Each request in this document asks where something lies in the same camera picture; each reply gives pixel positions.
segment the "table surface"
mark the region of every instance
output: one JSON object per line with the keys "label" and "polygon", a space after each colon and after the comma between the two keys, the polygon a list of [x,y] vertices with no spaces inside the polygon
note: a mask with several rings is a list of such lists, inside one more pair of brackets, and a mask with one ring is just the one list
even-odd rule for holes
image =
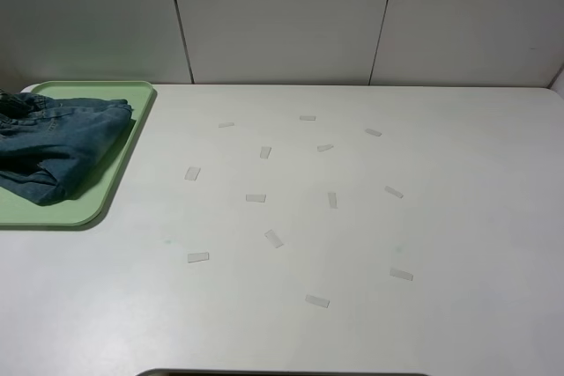
{"label": "table surface", "polygon": [[[155,88],[103,221],[0,232],[2,374],[561,374],[556,93]],[[196,181],[184,180],[190,166]],[[199,252],[210,260],[188,264]]]}

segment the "jeans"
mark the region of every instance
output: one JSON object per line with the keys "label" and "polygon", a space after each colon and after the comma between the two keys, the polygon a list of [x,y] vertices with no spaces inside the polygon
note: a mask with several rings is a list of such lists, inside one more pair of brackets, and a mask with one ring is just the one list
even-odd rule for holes
{"label": "jeans", "polygon": [[64,200],[130,119],[127,100],[0,91],[0,187],[39,205]]}

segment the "tape piece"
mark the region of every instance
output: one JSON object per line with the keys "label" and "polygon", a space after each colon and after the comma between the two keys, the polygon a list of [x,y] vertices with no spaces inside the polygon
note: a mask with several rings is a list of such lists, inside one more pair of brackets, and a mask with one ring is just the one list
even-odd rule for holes
{"label": "tape piece", "polygon": [[337,193],[327,193],[327,196],[329,197],[329,207],[331,207],[332,209],[336,209],[337,208]]}
{"label": "tape piece", "polygon": [[278,237],[278,235],[272,229],[270,229],[264,236],[266,237],[266,239],[268,241],[271,242],[271,244],[274,248],[282,247],[284,245],[282,240]]}
{"label": "tape piece", "polygon": [[328,299],[320,299],[319,297],[314,297],[313,295],[306,295],[306,301],[309,304],[313,304],[314,306],[320,306],[323,308],[329,307],[329,300]]}
{"label": "tape piece", "polygon": [[396,268],[390,268],[390,276],[399,277],[401,279],[405,279],[406,281],[413,280],[413,275],[411,273]]}
{"label": "tape piece", "polygon": [[209,253],[191,253],[188,254],[188,263],[204,262],[210,260]]}
{"label": "tape piece", "polygon": [[367,134],[370,134],[371,136],[381,136],[382,132],[380,131],[376,131],[375,129],[365,129],[365,131]]}
{"label": "tape piece", "polygon": [[327,150],[332,149],[332,148],[333,148],[333,144],[318,145],[317,151],[322,153],[322,152],[327,151]]}
{"label": "tape piece", "polygon": [[261,147],[261,159],[267,159],[271,155],[272,147]]}
{"label": "tape piece", "polygon": [[247,194],[247,201],[254,203],[266,202],[266,194]]}
{"label": "tape piece", "polygon": [[195,181],[197,180],[197,176],[199,174],[200,174],[199,167],[189,167],[188,172],[186,172],[186,176],[184,176],[184,179],[188,181]]}
{"label": "tape piece", "polygon": [[394,188],[392,187],[388,187],[386,186],[386,188],[384,189],[386,192],[395,195],[398,198],[402,198],[404,195],[402,193],[400,193],[399,191],[396,191]]}

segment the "green tray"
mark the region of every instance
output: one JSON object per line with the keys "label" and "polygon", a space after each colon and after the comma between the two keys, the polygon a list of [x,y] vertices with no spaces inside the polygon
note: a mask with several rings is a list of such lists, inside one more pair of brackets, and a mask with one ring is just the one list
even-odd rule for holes
{"label": "green tray", "polygon": [[90,172],[70,199],[49,206],[38,206],[0,188],[0,228],[84,225],[109,207],[143,123],[149,114],[156,92],[152,85],[142,81],[53,81],[35,86],[32,92],[54,99],[78,97],[104,100],[126,99],[133,108],[130,127],[123,132],[112,149]]}

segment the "denim fabric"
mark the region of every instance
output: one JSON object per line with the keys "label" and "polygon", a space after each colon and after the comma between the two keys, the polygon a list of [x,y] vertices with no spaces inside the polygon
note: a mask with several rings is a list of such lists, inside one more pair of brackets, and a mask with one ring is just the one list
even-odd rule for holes
{"label": "denim fabric", "polygon": [[36,204],[64,200],[130,119],[127,100],[0,92],[0,187]]}

